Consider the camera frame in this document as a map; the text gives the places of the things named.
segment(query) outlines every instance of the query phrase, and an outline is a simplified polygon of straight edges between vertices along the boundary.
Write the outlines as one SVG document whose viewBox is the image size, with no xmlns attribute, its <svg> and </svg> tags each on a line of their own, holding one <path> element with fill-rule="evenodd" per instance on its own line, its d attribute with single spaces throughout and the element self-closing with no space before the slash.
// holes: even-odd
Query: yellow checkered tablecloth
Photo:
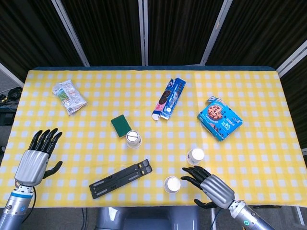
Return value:
<svg viewBox="0 0 307 230">
<path fill-rule="evenodd" d="M 186 87 L 170 118 L 151 113 L 170 78 Z M 68 116 L 51 89 L 72 79 L 88 101 Z M 210 96 L 222 98 L 243 125 L 218 142 L 196 116 Z M 142 145 L 129 149 L 110 120 L 124 114 L 139 131 Z M 55 175 L 37 186 L 37 207 L 193 205 L 207 202 L 198 188 L 182 181 L 180 191 L 163 189 L 166 177 L 186 175 L 187 151 L 202 147 L 201 166 L 218 175 L 249 204 L 307 206 L 307 170 L 275 71 L 30 71 L 0 167 L 0 202 L 14 188 L 14 175 L 33 134 L 58 127 L 63 132 L 48 169 L 62 160 Z M 148 159 L 153 172 L 93 200 L 89 184 Z"/>
</svg>

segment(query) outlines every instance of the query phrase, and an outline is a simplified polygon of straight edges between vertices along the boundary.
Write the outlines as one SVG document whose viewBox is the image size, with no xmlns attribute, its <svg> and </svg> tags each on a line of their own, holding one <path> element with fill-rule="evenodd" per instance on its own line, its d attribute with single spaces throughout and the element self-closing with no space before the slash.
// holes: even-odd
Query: paper cup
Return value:
<svg viewBox="0 0 307 230">
<path fill-rule="evenodd" d="M 131 130 L 126 134 L 126 143 L 129 148 L 137 149 L 142 143 L 142 138 L 137 131 Z"/>
<path fill-rule="evenodd" d="M 180 180 L 175 176 L 169 176 L 164 181 L 164 189 L 170 194 L 174 194 L 179 191 L 181 187 Z"/>
<path fill-rule="evenodd" d="M 204 152 L 203 152 L 203 150 L 201 148 L 191 149 L 187 153 L 187 161 L 191 165 L 198 165 L 200 163 L 200 161 L 203 160 L 204 155 L 205 154 L 204 154 Z"/>
</svg>

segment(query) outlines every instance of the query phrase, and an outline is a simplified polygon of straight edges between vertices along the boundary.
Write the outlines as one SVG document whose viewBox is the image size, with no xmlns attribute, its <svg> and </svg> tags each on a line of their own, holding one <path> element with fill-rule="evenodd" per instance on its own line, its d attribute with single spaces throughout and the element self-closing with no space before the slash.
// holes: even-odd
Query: black backdrop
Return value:
<svg viewBox="0 0 307 230">
<path fill-rule="evenodd" d="M 148 0 L 149 65 L 200 64 L 223 0 Z"/>
<path fill-rule="evenodd" d="M 82 62 L 49 0 L 0 1 L 0 62 L 25 81 L 37 66 Z"/>
<path fill-rule="evenodd" d="M 138 0 L 62 0 L 91 66 L 140 66 Z"/>
<path fill-rule="evenodd" d="M 307 56 L 281 82 L 301 148 L 307 148 Z"/>
<path fill-rule="evenodd" d="M 234 0 L 206 65 L 278 68 L 307 40 L 307 1 Z"/>
</svg>

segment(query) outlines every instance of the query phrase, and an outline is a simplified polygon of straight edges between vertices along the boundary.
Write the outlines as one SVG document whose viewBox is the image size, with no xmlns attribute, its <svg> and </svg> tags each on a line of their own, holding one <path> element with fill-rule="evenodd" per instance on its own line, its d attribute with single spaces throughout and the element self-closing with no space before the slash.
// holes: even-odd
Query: cup lid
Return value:
<svg viewBox="0 0 307 230">
<path fill-rule="evenodd" d="M 180 189 L 181 183 L 177 177 L 171 177 L 167 181 L 167 187 L 169 190 L 176 192 Z"/>
<path fill-rule="evenodd" d="M 192 150 L 192 157 L 198 161 L 201 161 L 204 158 L 204 152 L 200 148 L 195 148 Z"/>
<path fill-rule="evenodd" d="M 139 138 L 139 134 L 136 131 L 131 130 L 126 134 L 126 138 L 130 142 L 135 142 Z"/>
</svg>

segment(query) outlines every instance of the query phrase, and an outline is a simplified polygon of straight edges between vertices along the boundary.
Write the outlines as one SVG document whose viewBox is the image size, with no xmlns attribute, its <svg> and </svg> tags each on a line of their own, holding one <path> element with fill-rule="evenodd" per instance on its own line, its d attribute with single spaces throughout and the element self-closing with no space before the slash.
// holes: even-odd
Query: cable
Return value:
<svg viewBox="0 0 307 230">
<path fill-rule="evenodd" d="M 26 219 L 28 219 L 28 217 L 30 216 L 30 214 L 32 213 L 33 209 L 34 209 L 34 206 L 35 206 L 35 202 L 36 202 L 36 190 L 35 190 L 35 187 L 33 186 L 33 190 L 34 190 L 34 202 L 33 202 L 33 205 L 32 205 L 32 209 L 31 211 L 29 212 L 29 214 L 26 216 L 26 218 L 23 220 L 23 223 L 25 222 Z"/>
<path fill-rule="evenodd" d="M 9 90 L 12 90 L 12 89 L 15 89 L 16 87 L 14 87 L 14 88 L 10 88 L 10 89 L 8 89 L 8 90 L 3 90 L 3 91 L 1 91 L 0 93 L 3 93 L 3 92 L 6 92 L 6 91 L 9 91 Z"/>
<path fill-rule="evenodd" d="M 216 218 L 218 217 L 218 215 L 220 214 L 220 211 L 221 211 L 221 210 L 222 210 L 222 209 L 220 208 L 220 210 L 218 210 L 218 212 L 216 213 L 215 218 L 214 218 L 214 220 L 213 220 L 213 222 L 212 222 L 212 224 L 211 224 L 211 226 L 210 226 L 210 230 L 212 230 L 213 224 L 214 224 Z"/>
<path fill-rule="evenodd" d="M 8 105 L 9 102 L 16 102 L 21 97 L 22 91 L 23 89 L 21 87 L 16 87 L 11 89 L 7 96 L 1 94 L 4 98 L 0 102 L 0 106 Z"/>
<path fill-rule="evenodd" d="M 8 92 L 8 99 L 10 101 L 16 101 L 21 97 L 21 92 L 23 91 L 23 89 L 21 87 L 16 87 L 14 89 L 11 89 Z"/>
<path fill-rule="evenodd" d="M 81 230 L 83 229 L 83 226 L 84 226 L 84 210 L 83 210 L 83 207 L 81 208 L 82 210 L 82 217 L 83 217 L 83 222 L 82 222 L 82 227 L 81 227 Z"/>
<path fill-rule="evenodd" d="M 87 208 L 85 208 L 85 225 L 84 225 L 84 230 L 86 230 L 86 224 L 87 224 Z"/>
</svg>

